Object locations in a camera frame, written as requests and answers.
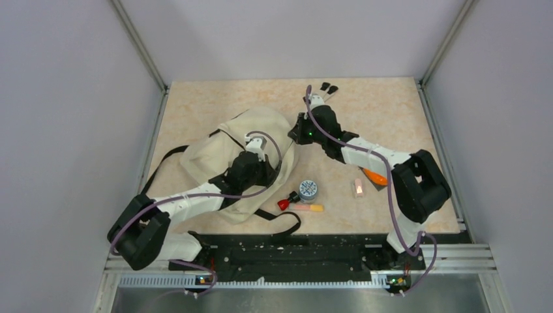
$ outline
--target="speckled table surface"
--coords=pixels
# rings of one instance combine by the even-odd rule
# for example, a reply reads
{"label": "speckled table surface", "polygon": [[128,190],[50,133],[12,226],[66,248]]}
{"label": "speckled table surface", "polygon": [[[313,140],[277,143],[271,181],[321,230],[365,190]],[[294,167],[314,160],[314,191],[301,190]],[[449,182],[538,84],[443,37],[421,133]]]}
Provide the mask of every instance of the speckled table surface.
{"label": "speckled table surface", "polygon": [[[336,112],[342,129],[399,151],[414,153],[426,149],[438,159],[413,78],[173,82],[150,175],[170,149],[204,138],[220,123],[254,106],[274,108],[288,119],[290,125],[294,125],[297,114],[305,111],[301,100],[305,87],[312,84],[318,89],[322,82],[340,87],[328,105]],[[263,209],[278,214],[277,201],[297,189],[302,180],[312,179],[320,189],[316,202],[324,205],[325,211],[298,213],[302,226],[296,233],[387,233],[392,229],[385,190],[377,191],[358,168],[331,160],[319,145],[300,146],[299,154],[288,182],[262,205]],[[148,192],[150,197],[168,196],[196,186],[179,164],[179,157],[171,156],[160,167]],[[351,183],[355,178],[364,180],[364,198],[353,198]],[[268,222],[254,215],[235,225],[212,212],[185,221],[177,231],[275,233],[294,223],[291,216]],[[459,232],[450,200],[429,218],[426,230],[433,233]]]}

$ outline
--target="gray wall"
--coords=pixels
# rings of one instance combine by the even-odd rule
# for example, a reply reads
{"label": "gray wall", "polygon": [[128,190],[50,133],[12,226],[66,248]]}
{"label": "gray wall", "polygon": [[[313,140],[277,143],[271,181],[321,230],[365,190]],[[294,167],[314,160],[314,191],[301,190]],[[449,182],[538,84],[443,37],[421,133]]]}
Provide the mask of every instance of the gray wall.
{"label": "gray wall", "polygon": [[466,202],[515,312],[551,312],[553,2],[480,1],[430,83]]}
{"label": "gray wall", "polygon": [[107,1],[3,1],[0,312],[89,312],[159,93]]}
{"label": "gray wall", "polygon": [[464,0],[122,0],[167,82],[421,77]]}

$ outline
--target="red bottle cap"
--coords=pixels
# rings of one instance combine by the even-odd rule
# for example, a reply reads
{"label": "red bottle cap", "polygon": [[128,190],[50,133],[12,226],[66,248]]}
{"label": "red bottle cap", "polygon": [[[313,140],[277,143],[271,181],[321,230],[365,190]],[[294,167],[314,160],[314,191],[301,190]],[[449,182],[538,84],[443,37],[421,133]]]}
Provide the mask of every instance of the red bottle cap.
{"label": "red bottle cap", "polygon": [[290,201],[288,201],[287,199],[284,199],[284,200],[280,200],[276,204],[278,204],[278,207],[280,208],[281,211],[284,211],[290,205]]}

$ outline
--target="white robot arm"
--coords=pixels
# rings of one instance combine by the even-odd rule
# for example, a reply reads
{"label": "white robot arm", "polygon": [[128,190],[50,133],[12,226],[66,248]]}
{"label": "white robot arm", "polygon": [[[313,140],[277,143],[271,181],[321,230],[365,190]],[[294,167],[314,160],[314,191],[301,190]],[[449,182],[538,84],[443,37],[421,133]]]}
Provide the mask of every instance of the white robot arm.
{"label": "white robot arm", "polygon": [[[326,89],[334,93],[338,88],[325,83],[321,90]],[[394,151],[370,143],[352,132],[343,131],[331,107],[325,104],[323,97],[311,93],[310,88],[304,101],[311,109],[311,116],[300,113],[288,136],[299,145],[318,143],[328,157],[367,169],[369,178],[379,185],[384,181],[384,185],[390,186],[391,182],[387,179],[391,177],[401,211],[397,218],[397,230],[402,234],[406,246],[412,247],[419,231],[424,229],[427,218],[451,197],[451,189],[432,155],[425,150],[414,154]],[[389,163],[390,176],[384,160],[378,155]],[[398,254],[405,251],[396,228],[387,236],[387,242]]]}
{"label": "white robot arm", "polygon": [[[108,233],[108,240],[134,270],[155,260],[192,261],[202,249],[198,240],[172,230],[196,215],[223,209],[238,199],[255,196],[273,184],[280,161],[272,168],[263,152],[266,139],[246,136],[245,151],[222,174],[186,192],[168,197],[135,196]],[[242,196],[251,186],[265,188]]]}

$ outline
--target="orange object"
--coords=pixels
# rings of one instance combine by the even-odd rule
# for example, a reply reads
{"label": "orange object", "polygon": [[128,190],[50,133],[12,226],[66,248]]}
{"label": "orange object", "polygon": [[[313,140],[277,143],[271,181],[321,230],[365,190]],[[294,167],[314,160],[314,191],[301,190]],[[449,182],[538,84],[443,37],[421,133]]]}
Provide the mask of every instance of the orange object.
{"label": "orange object", "polygon": [[311,211],[311,212],[323,212],[324,206],[320,204],[300,204],[293,203],[290,205],[290,210],[292,211]]}
{"label": "orange object", "polygon": [[382,177],[377,173],[373,173],[366,168],[363,168],[363,173],[365,173],[365,175],[370,179],[370,181],[372,181],[377,185],[380,185],[380,186],[388,185],[388,180],[386,179],[386,177]]}

